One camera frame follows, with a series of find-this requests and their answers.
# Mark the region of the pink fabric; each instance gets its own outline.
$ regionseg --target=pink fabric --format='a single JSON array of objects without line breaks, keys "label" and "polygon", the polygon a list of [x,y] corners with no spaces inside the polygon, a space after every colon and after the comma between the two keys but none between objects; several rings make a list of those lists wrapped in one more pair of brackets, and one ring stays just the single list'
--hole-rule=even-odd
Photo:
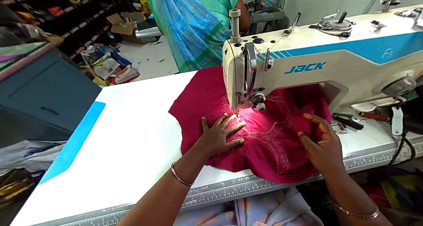
[{"label": "pink fabric", "polygon": [[[207,164],[233,172],[251,169],[258,177],[278,183],[293,183],[316,173],[298,132],[304,131],[314,141],[321,140],[316,124],[303,118],[315,114],[330,122],[331,115],[319,85],[274,90],[266,97],[266,110],[240,111],[246,126],[227,142],[243,137],[242,147],[233,148]],[[185,154],[203,134],[201,117],[212,126],[224,113],[233,113],[228,104],[222,67],[199,70],[171,106],[169,113],[182,128],[181,152]],[[234,119],[229,126],[237,124]]]}]

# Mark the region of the silver bangle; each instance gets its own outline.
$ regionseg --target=silver bangle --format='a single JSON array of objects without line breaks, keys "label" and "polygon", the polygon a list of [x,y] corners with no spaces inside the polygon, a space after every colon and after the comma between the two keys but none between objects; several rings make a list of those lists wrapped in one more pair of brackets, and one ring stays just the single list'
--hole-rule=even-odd
[{"label": "silver bangle", "polygon": [[188,183],[186,183],[186,182],[184,182],[183,180],[181,180],[181,178],[179,178],[178,177],[178,175],[175,173],[175,169],[173,168],[173,165],[175,165],[175,163],[176,162],[173,162],[172,164],[171,164],[171,171],[172,171],[172,174],[173,174],[173,176],[181,183],[181,184],[183,184],[183,185],[186,185],[186,186],[192,186],[193,184],[194,184],[194,182],[193,183],[191,183],[191,184],[188,184]]},{"label": "silver bangle", "polygon": [[335,201],[333,201],[333,203],[334,203],[336,206],[338,206],[338,208],[339,208],[342,212],[344,212],[345,214],[350,215],[350,216],[352,216],[352,217],[360,218],[360,219],[363,219],[363,220],[370,220],[370,219],[375,219],[375,218],[379,217],[379,209],[378,209],[378,207],[377,207],[377,206],[376,206],[376,211],[375,211],[374,213],[370,214],[370,215],[358,215],[358,214],[355,214],[355,213],[351,213],[351,212],[347,211],[346,209],[342,208],[342,207],[341,207],[341,206],[339,206],[339,204],[337,204]]}]

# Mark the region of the industrial sewing machine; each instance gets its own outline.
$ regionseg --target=industrial sewing machine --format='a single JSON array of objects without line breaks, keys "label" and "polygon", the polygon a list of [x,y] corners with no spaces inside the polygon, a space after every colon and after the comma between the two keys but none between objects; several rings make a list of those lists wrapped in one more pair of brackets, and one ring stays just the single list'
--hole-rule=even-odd
[{"label": "industrial sewing machine", "polygon": [[274,89],[320,83],[334,111],[340,106],[384,100],[392,104],[423,78],[423,30],[415,18],[384,10],[346,19],[344,12],[318,24],[240,37],[236,10],[231,39],[223,46],[223,72],[230,108],[264,111]]}]

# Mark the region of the white table top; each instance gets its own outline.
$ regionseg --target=white table top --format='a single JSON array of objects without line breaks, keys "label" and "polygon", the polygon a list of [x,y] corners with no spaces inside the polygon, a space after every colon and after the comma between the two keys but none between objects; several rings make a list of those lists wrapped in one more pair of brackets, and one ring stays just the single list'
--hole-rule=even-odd
[{"label": "white table top", "polygon": [[[168,110],[195,73],[103,88],[96,102],[105,107],[72,164],[35,188],[11,226],[137,202],[181,157],[181,128]],[[344,156],[393,143],[385,123],[361,123],[363,130],[340,136]],[[193,187],[247,175],[249,170],[233,173],[204,166]]]}]

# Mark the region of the right hand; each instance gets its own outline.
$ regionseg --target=right hand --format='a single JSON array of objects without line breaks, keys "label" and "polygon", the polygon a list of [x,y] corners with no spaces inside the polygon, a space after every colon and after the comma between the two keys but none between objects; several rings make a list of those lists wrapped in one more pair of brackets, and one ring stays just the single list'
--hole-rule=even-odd
[{"label": "right hand", "polygon": [[307,151],[311,163],[326,178],[346,173],[342,162],[342,146],[338,135],[333,131],[330,124],[316,115],[303,114],[303,117],[319,124],[323,132],[320,142],[313,142],[306,133],[299,132],[299,140]]}]

